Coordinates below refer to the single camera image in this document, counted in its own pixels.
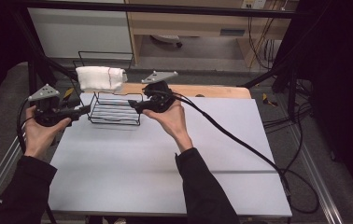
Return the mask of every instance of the white tabletop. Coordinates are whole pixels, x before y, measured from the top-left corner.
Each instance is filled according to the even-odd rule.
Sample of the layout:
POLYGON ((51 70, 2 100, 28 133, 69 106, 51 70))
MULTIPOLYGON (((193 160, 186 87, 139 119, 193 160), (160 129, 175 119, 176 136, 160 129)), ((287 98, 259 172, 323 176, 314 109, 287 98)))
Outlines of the white tabletop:
MULTIPOLYGON (((89 102, 92 94, 81 95, 89 102)), ((190 98, 230 133, 271 161, 254 100, 190 98)), ((290 217, 274 169, 185 106, 188 132, 208 168, 240 216, 290 217)), ((51 164, 54 211, 81 214, 179 216, 186 214, 178 148, 157 121, 141 116, 140 126, 92 124, 87 116, 65 130, 51 164)))

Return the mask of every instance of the black sleeve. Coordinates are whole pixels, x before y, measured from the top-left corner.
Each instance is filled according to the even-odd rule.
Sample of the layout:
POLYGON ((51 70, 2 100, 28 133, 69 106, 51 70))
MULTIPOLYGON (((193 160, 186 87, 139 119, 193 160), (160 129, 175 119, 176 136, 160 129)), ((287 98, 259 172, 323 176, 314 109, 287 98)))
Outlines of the black sleeve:
POLYGON ((176 166, 183 179, 189 223, 240 223, 222 186, 209 172, 196 148, 176 156, 176 166))
POLYGON ((22 156, 11 182, 0 196, 0 223, 39 224, 57 172, 51 165, 22 156))

